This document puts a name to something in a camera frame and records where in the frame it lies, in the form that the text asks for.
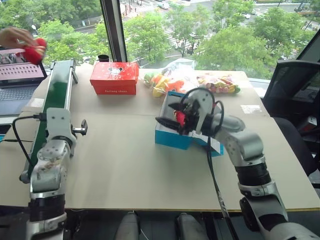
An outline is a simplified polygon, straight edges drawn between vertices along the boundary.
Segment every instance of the laptop screen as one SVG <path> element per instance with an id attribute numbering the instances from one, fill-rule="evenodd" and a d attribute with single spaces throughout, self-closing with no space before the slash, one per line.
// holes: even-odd
<path id="1" fill-rule="evenodd" d="M 0 46 L 0 88 L 16 85 L 37 85 L 47 77 L 42 64 L 34 65 L 23 57 L 20 48 Z"/>

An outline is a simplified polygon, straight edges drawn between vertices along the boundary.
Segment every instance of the cardboard table surface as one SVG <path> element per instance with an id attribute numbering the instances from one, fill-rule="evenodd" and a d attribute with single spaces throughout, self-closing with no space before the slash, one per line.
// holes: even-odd
<path id="1" fill-rule="evenodd" d="M 155 144 L 155 116 L 162 99 L 153 98 L 141 79 L 135 96 L 96 95 L 89 81 L 92 69 L 89 64 L 77 67 L 79 83 L 72 87 L 72 124 L 76 127 L 86 119 L 88 132 L 78 137 L 69 168 L 66 208 L 220 211 L 203 150 L 196 145 L 180 150 Z M 268 170 L 285 207 L 318 210 L 319 198 L 277 124 L 244 72 L 233 74 L 241 92 L 216 98 L 223 101 L 227 114 L 240 117 L 260 135 Z M 33 97 L 44 98 L 46 89 L 44 81 Z M 259 110 L 245 113 L 241 105 Z M 21 115 L 40 111 L 27 106 Z M 33 119 L 17 123 L 21 139 L 33 140 L 37 126 Z M 5 137 L 13 136 L 10 129 Z M 28 205 L 29 185 L 18 180 L 24 164 L 17 143 L 0 144 L 0 205 Z M 239 211 L 242 195 L 228 155 L 214 157 L 213 167 L 227 208 Z"/>

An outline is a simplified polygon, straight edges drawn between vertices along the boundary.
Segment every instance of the red shoe box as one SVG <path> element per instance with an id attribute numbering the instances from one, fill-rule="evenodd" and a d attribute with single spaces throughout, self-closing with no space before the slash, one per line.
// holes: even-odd
<path id="1" fill-rule="evenodd" d="M 98 62 L 90 82 L 98 95 L 135 95 L 138 76 L 136 62 Z"/>

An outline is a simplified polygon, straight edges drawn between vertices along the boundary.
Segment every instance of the plastic toy food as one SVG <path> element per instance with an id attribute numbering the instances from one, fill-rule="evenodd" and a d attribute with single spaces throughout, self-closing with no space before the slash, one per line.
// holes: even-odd
<path id="1" fill-rule="evenodd" d="M 151 80 L 151 84 L 154 85 L 154 88 L 152 89 L 152 95 L 155 98 L 160 98 L 166 91 L 166 83 L 169 82 L 169 78 L 167 76 L 163 76 L 162 74 L 156 75 Z"/>
<path id="2" fill-rule="evenodd" d="M 169 91 L 180 92 L 184 84 L 185 82 L 182 80 L 165 83 L 165 92 L 166 93 Z"/>
<path id="3" fill-rule="evenodd" d="M 38 65 L 45 57 L 47 42 L 43 38 L 37 38 L 35 41 L 38 46 L 25 46 L 25 52 L 22 54 L 28 62 Z"/>
<path id="4" fill-rule="evenodd" d="M 196 77 L 194 61 L 179 58 L 164 68 L 146 73 L 143 82 L 148 88 L 151 88 L 154 98 L 160 98 L 167 92 L 186 93 L 199 87 Z"/>
<path id="5" fill-rule="evenodd" d="M 232 81 L 232 76 L 216 77 L 213 75 L 205 74 L 197 77 L 201 87 L 209 89 L 211 92 L 220 94 L 237 94 L 240 88 Z"/>

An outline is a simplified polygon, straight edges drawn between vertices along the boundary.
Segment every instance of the human hand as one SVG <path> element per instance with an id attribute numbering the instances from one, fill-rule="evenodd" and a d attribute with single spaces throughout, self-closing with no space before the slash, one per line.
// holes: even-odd
<path id="1" fill-rule="evenodd" d="M 8 27 L 0 30 L 0 45 L 5 48 L 23 49 L 25 45 L 36 46 L 37 43 L 27 30 Z"/>

